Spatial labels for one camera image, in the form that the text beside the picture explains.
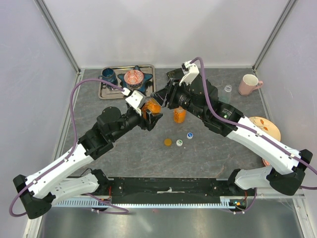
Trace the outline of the orange juice bottle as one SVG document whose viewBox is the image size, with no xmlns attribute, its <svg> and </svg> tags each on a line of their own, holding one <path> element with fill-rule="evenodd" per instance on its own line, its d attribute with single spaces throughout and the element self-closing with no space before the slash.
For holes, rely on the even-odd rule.
<svg viewBox="0 0 317 238">
<path fill-rule="evenodd" d="M 153 114 L 160 113 L 161 106 L 153 98 L 149 98 L 142 107 L 142 115 L 146 118 L 146 110 L 149 110 Z"/>
<path fill-rule="evenodd" d="M 174 109 L 174 121 L 176 123 L 183 123 L 186 117 L 186 111 L 182 107 Z"/>
</svg>

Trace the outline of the orange bottle cap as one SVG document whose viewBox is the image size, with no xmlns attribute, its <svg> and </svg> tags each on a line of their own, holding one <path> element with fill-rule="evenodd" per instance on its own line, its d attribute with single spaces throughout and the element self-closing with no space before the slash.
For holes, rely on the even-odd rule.
<svg viewBox="0 0 317 238">
<path fill-rule="evenodd" d="M 170 138 L 167 138 L 164 140 L 165 146 L 171 146 L 172 145 L 172 140 Z"/>
</svg>

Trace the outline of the green white bottle cap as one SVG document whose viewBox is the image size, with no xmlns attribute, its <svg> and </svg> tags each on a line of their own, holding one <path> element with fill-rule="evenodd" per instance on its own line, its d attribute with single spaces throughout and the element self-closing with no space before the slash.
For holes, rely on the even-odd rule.
<svg viewBox="0 0 317 238">
<path fill-rule="evenodd" d="M 183 145 L 183 141 L 181 139 L 178 139 L 176 141 L 176 145 L 179 146 L 179 147 L 182 146 Z"/>
</svg>

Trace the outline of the blue white bottle cap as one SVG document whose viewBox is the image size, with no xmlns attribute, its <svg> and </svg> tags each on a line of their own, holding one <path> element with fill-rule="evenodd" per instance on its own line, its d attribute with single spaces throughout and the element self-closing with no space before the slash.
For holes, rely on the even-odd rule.
<svg viewBox="0 0 317 238">
<path fill-rule="evenodd" d="M 193 133 L 188 132 L 186 136 L 188 139 L 192 139 L 194 135 L 193 135 Z"/>
</svg>

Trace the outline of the clear Pocari Sweat bottle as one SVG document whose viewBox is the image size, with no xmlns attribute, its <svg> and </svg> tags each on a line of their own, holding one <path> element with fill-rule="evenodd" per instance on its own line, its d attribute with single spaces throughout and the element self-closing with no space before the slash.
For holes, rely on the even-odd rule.
<svg viewBox="0 0 317 238">
<path fill-rule="evenodd" d="M 223 89 L 219 91 L 218 100 L 220 102 L 229 104 L 231 101 L 231 94 L 232 94 L 232 86 L 226 85 Z"/>
</svg>

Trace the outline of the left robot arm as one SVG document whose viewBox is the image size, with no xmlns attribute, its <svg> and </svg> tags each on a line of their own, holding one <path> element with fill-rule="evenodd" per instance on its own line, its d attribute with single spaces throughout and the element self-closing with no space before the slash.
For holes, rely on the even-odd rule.
<svg viewBox="0 0 317 238">
<path fill-rule="evenodd" d="M 92 170 L 86 176 L 64 182 L 77 169 L 87 165 L 113 148 L 114 142 L 138 126 L 151 131 L 162 117 L 160 106 L 145 103 L 140 112 L 131 106 L 122 114 L 117 107 L 107 107 L 97 122 L 57 160 L 30 175 L 18 175 L 13 183 L 29 219 L 47 213 L 53 205 L 81 194 L 107 193 L 112 182 L 102 170 Z"/>
</svg>

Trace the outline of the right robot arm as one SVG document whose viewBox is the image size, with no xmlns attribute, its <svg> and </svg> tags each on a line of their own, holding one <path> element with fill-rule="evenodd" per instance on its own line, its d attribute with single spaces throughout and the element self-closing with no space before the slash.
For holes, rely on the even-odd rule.
<svg viewBox="0 0 317 238">
<path fill-rule="evenodd" d="M 217 88 L 208 80 L 197 76 L 186 85 L 172 78 L 151 97 L 161 107 L 181 107 L 201 119 L 210 131 L 244 145 L 269 162 L 269 166 L 259 169 L 235 169 L 227 181 L 230 194 L 238 195 L 250 188 L 270 186 L 279 193 L 291 196 L 301 188 L 312 153 L 282 144 L 254 125 L 234 106 L 219 101 Z"/>
</svg>

